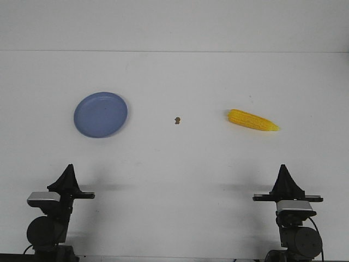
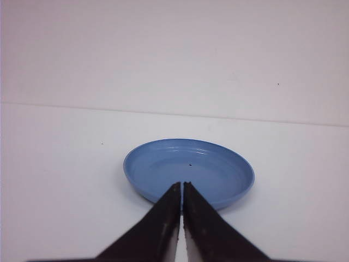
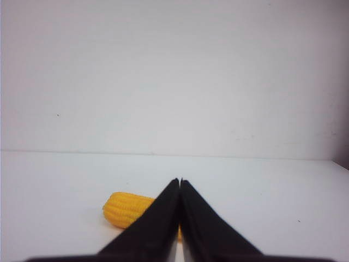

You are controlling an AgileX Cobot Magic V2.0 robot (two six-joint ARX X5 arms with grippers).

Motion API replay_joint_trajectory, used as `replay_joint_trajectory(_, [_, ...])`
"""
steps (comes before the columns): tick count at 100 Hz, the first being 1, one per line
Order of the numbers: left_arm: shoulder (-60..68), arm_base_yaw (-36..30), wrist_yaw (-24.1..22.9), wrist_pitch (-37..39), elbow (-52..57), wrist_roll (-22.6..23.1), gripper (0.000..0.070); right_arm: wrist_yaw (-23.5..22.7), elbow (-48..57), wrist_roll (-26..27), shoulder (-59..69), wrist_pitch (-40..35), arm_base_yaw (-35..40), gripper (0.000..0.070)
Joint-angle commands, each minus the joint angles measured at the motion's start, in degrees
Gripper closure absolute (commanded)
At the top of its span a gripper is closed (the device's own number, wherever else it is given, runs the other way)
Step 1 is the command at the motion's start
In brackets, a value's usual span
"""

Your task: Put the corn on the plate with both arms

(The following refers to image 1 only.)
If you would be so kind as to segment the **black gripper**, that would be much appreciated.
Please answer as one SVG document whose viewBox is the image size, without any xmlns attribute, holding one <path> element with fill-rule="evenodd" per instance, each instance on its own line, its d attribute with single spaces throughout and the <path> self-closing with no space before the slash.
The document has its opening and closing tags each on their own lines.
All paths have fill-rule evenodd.
<svg viewBox="0 0 349 262">
<path fill-rule="evenodd" d="M 291 174 L 289 173 L 285 164 L 282 164 L 279 169 L 279 173 L 276 182 L 269 192 L 270 194 L 282 194 L 285 192 L 287 195 L 304 195 L 305 191 L 298 186 Z M 253 201 L 271 201 L 278 202 L 282 200 L 298 200 L 298 201 L 308 201 L 311 203 L 321 203 L 324 199 L 320 195 L 306 195 L 305 197 L 296 198 L 295 196 L 275 196 L 270 194 L 254 194 L 252 197 Z"/>
<path fill-rule="evenodd" d="M 69 164 L 56 182 L 47 186 L 49 192 L 62 192 L 59 209 L 59 218 L 70 218 L 73 204 L 76 199 L 94 199 L 94 192 L 82 192 L 76 179 L 74 166 Z"/>
</svg>

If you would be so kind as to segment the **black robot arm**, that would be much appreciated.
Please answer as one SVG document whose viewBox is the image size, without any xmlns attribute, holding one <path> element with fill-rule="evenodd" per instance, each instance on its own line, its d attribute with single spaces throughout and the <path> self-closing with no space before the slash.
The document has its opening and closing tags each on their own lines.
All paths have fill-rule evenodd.
<svg viewBox="0 0 349 262">
<path fill-rule="evenodd" d="M 27 198 L 30 207 L 43 215 L 27 228 L 27 240 L 34 250 L 35 261 L 79 261 L 72 246 L 65 245 L 73 204 L 76 199 L 94 199 L 95 193 L 79 188 L 74 166 L 69 164 L 61 176 L 44 192 L 32 192 Z"/>
<path fill-rule="evenodd" d="M 275 222 L 279 228 L 283 250 L 270 250 L 265 261 L 313 261 L 318 255 L 324 261 L 323 242 L 316 224 L 305 227 L 303 222 L 317 212 L 311 203 L 321 203 L 320 195 L 307 195 L 292 178 L 285 164 L 279 169 L 276 182 L 268 194 L 254 194 L 253 201 L 276 203 Z"/>
</svg>

